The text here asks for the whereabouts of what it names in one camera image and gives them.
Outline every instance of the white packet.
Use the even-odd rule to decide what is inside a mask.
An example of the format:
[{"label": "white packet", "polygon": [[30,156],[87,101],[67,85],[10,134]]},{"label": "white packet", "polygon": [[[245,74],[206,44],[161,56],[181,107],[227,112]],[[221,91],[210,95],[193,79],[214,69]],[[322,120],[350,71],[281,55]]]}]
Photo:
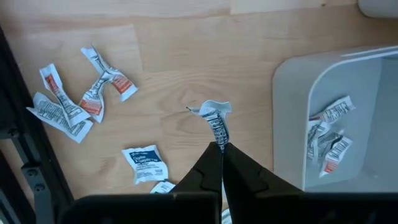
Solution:
[{"label": "white packet", "polygon": [[79,105],[86,110],[98,123],[104,118],[104,87],[110,79],[104,73],[99,79],[95,80],[91,88],[83,95]]},{"label": "white packet", "polygon": [[317,163],[319,157],[318,138],[330,130],[330,125],[324,121],[310,121],[308,123],[307,157]]},{"label": "white packet", "polygon": [[155,145],[144,148],[131,148],[122,150],[124,157],[134,169],[134,184],[152,180],[165,180],[169,178],[166,164],[160,158]]},{"label": "white packet", "polygon": [[55,68],[54,64],[47,65],[40,69],[40,75],[42,76],[43,83],[46,89],[57,98],[62,111],[67,118],[69,127],[72,127],[85,119],[89,118],[90,115],[72,102],[62,88],[61,78]]},{"label": "white packet", "polygon": [[69,127],[62,107],[51,102],[45,95],[36,93],[33,97],[34,108],[26,108],[37,118],[47,124],[63,131],[68,137],[80,143],[87,135],[93,123],[89,120],[80,121],[80,123]]},{"label": "white packet", "polygon": [[81,52],[90,60],[97,72],[102,76],[104,73],[109,74],[109,81],[116,88],[120,94],[120,101],[125,101],[133,95],[138,88],[119,70],[110,67],[101,57],[101,55],[94,49],[82,48]]},{"label": "white packet", "polygon": [[173,188],[175,184],[170,183],[169,181],[161,181],[155,185],[155,187],[150,191],[151,194],[167,194]]},{"label": "white packet", "polygon": [[310,118],[310,121],[321,120],[328,124],[333,124],[338,121],[344,114],[352,111],[356,107],[354,106],[351,98],[345,96],[339,100],[336,100],[324,111]]},{"label": "white packet", "polygon": [[229,132],[226,126],[226,114],[232,112],[231,103],[220,103],[213,100],[207,100],[202,103],[200,108],[188,108],[193,114],[201,116],[207,122],[214,132],[216,143],[221,151],[224,151],[225,145],[229,141]]},{"label": "white packet", "polygon": [[224,210],[221,214],[221,224],[232,224],[232,218],[229,212],[229,208]]},{"label": "white packet", "polygon": [[352,143],[352,140],[343,137],[333,145],[332,149],[330,149],[325,156],[319,177],[330,174],[337,169],[338,164],[343,160],[347,149],[352,145]]}]

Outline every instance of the plastic bin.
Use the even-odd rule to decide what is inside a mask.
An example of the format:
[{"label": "plastic bin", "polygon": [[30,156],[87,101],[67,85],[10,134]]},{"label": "plastic bin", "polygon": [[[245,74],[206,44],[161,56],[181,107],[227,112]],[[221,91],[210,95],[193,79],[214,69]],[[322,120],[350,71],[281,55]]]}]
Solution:
[{"label": "plastic bin", "polygon": [[[319,178],[307,161],[308,119],[346,95],[356,109],[335,125],[353,145]],[[275,174],[308,192],[398,190],[398,46],[289,59],[275,72],[272,97]]]}]

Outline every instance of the condiment packet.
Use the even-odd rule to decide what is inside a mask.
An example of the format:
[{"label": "condiment packet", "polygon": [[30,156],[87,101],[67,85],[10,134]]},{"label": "condiment packet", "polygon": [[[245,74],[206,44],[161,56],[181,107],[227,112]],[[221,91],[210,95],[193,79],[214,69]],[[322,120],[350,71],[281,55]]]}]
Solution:
[{"label": "condiment packet", "polygon": [[200,108],[188,108],[193,114],[201,116],[209,123],[214,132],[216,143],[221,151],[229,141],[229,132],[226,126],[225,117],[232,112],[229,102],[220,103],[213,100],[205,101]]},{"label": "condiment packet", "polygon": [[101,57],[101,55],[94,49],[82,48],[81,52],[90,60],[99,75],[103,76],[104,73],[109,74],[109,81],[116,88],[120,94],[120,101],[125,101],[133,95],[138,88],[119,70],[110,67]]},{"label": "condiment packet", "polygon": [[352,145],[352,140],[342,137],[340,141],[334,143],[332,149],[327,152],[325,159],[322,163],[322,169],[320,172],[320,177],[332,173],[337,169],[338,164],[343,160],[347,149]]},{"label": "condiment packet", "polygon": [[310,121],[320,120],[328,124],[333,124],[338,121],[344,114],[352,111],[356,107],[349,96],[345,96],[339,100],[336,100],[324,111],[310,118]]},{"label": "condiment packet", "polygon": [[125,149],[122,150],[122,153],[134,169],[134,184],[152,180],[161,181],[169,178],[167,166],[160,158],[155,145]]},{"label": "condiment packet", "polygon": [[173,188],[175,184],[170,183],[169,181],[161,181],[155,185],[155,187],[150,191],[151,194],[167,194]]},{"label": "condiment packet", "polygon": [[89,120],[80,121],[80,123],[69,127],[67,119],[63,113],[63,108],[51,102],[45,95],[36,93],[33,97],[34,108],[26,108],[40,120],[63,131],[68,137],[80,143],[87,135],[93,123]]},{"label": "condiment packet", "polygon": [[50,65],[40,69],[40,74],[45,88],[51,91],[60,103],[62,112],[66,117],[69,127],[72,127],[90,117],[85,110],[74,104],[74,102],[69,99],[68,95],[62,88],[61,78],[54,64],[51,63]]},{"label": "condiment packet", "polygon": [[110,75],[104,73],[95,80],[91,88],[83,95],[80,106],[84,108],[98,123],[104,118],[104,87],[110,79]]},{"label": "condiment packet", "polygon": [[330,125],[324,121],[310,121],[308,123],[307,156],[317,162],[319,157],[318,138],[330,130]]},{"label": "condiment packet", "polygon": [[232,224],[232,218],[229,212],[229,208],[224,210],[221,214],[221,224]]}]

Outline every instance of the empty condiment packet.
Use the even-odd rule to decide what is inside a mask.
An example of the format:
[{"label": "empty condiment packet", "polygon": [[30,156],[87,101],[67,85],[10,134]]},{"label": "empty condiment packet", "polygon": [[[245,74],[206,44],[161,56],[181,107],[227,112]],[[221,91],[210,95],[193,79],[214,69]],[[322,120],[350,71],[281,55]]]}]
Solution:
[{"label": "empty condiment packet", "polygon": [[347,149],[352,145],[352,143],[352,140],[347,137],[342,137],[340,141],[334,143],[332,148],[326,153],[319,177],[330,174],[337,169],[338,164],[343,160]]},{"label": "empty condiment packet", "polygon": [[86,110],[98,123],[104,118],[104,87],[109,81],[110,75],[104,73],[99,79],[95,80],[91,88],[83,95],[80,106]]},{"label": "empty condiment packet", "polygon": [[93,123],[89,120],[69,127],[69,124],[60,105],[53,103],[45,95],[36,93],[33,97],[34,108],[26,108],[40,120],[63,131],[68,137],[80,143],[87,135]]},{"label": "empty condiment packet", "polygon": [[134,94],[137,87],[119,70],[110,67],[93,48],[82,48],[81,52],[90,60],[99,73],[99,78],[91,88],[83,95],[80,106],[84,108],[97,122],[104,117],[104,96],[103,90],[107,82],[112,83],[120,94],[120,100],[124,101]]},{"label": "empty condiment packet", "polygon": [[193,114],[201,116],[209,123],[214,132],[216,143],[221,151],[229,141],[229,132],[226,126],[226,114],[232,112],[231,103],[220,103],[213,100],[205,101],[200,108],[188,108]]},{"label": "empty condiment packet", "polygon": [[224,210],[221,214],[221,224],[232,224],[232,218],[229,212],[229,208]]},{"label": "empty condiment packet", "polygon": [[90,60],[100,76],[104,73],[108,73],[110,75],[109,81],[119,92],[120,101],[125,101],[138,90],[132,81],[130,81],[119,70],[110,67],[94,47],[82,48],[81,52],[88,58],[88,60]]},{"label": "empty condiment packet", "polygon": [[169,181],[161,181],[155,185],[155,187],[150,191],[151,194],[167,194],[173,188],[175,184],[170,183]]},{"label": "empty condiment packet", "polygon": [[317,115],[311,117],[310,121],[320,120],[328,124],[333,124],[338,121],[344,114],[352,111],[355,108],[356,107],[351,101],[351,98],[349,96],[345,96],[339,100],[336,100],[321,113],[318,113]]},{"label": "empty condiment packet", "polygon": [[72,127],[90,117],[85,110],[74,104],[74,102],[69,99],[68,95],[62,88],[61,78],[54,64],[51,63],[50,65],[40,69],[40,74],[45,88],[50,90],[60,103],[62,112],[66,117],[69,127]]},{"label": "empty condiment packet", "polygon": [[330,130],[330,125],[324,121],[310,121],[308,123],[307,156],[316,163],[319,157],[318,138]]}]

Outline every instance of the wooden floor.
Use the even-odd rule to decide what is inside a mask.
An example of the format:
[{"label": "wooden floor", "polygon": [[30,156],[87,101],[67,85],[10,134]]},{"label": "wooden floor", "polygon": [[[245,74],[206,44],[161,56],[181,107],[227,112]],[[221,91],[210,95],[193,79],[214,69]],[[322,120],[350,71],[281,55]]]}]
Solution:
[{"label": "wooden floor", "polygon": [[[285,59],[359,45],[396,44],[398,22],[368,19],[355,0],[3,0],[0,24],[31,95],[54,63],[78,103],[98,77],[80,53],[93,44],[139,91],[106,110],[81,144],[44,124],[75,198],[149,192],[133,185],[121,150],[156,144],[178,182],[213,140],[186,106],[230,101],[231,142],[272,170],[271,80]],[[1,142],[27,195],[12,144]]]}]

